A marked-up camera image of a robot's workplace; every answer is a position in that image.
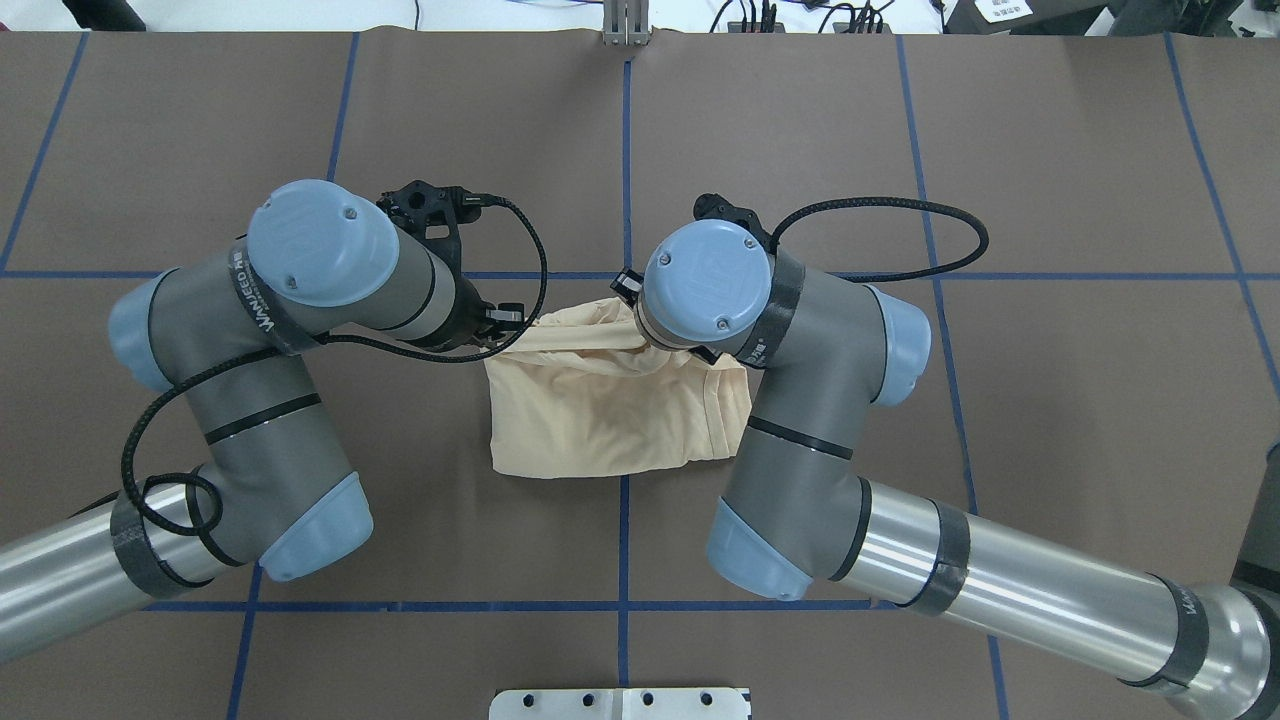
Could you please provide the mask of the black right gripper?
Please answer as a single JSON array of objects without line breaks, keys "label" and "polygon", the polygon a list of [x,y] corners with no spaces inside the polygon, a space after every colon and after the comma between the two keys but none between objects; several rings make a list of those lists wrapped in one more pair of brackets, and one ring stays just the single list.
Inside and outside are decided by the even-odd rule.
[{"label": "black right gripper", "polygon": [[643,292],[644,274],[632,268],[622,268],[611,282],[611,290],[627,306],[635,306]]}]

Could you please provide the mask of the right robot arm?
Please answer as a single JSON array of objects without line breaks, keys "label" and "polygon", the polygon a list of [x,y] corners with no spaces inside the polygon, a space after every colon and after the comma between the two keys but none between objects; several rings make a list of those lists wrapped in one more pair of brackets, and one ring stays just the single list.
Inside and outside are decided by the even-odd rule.
[{"label": "right robot arm", "polygon": [[618,291],[658,348],[764,372],[708,557],[1093,669],[1196,719],[1277,716],[1275,405],[1217,281],[833,275],[756,227],[675,231]]}]

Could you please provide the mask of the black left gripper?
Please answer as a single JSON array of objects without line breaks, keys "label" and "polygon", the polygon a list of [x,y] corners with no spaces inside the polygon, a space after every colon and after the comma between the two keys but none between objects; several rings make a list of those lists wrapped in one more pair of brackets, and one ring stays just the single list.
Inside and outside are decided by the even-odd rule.
[{"label": "black left gripper", "polygon": [[454,278],[454,300],[440,327],[440,351],[462,347],[494,348],[526,327],[526,307],[521,302],[492,304],[462,275]]}]

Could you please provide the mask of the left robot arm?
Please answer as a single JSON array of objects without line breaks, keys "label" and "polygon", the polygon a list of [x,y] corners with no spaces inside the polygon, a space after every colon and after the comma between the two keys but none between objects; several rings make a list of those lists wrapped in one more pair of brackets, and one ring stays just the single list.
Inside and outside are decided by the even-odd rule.
[{"label": "left robot arm", "polygon": [[3,661],[257,564],[275,582],[357,550],[372,516],[303,355],[362,345],[475,363],[532,323],[483,300],[460,227],[502,196],[413,181],[376,201],[324,179],[270,192],[223,254],[122,297],[108,333],[155,393],[120,488],[3,548]]}]

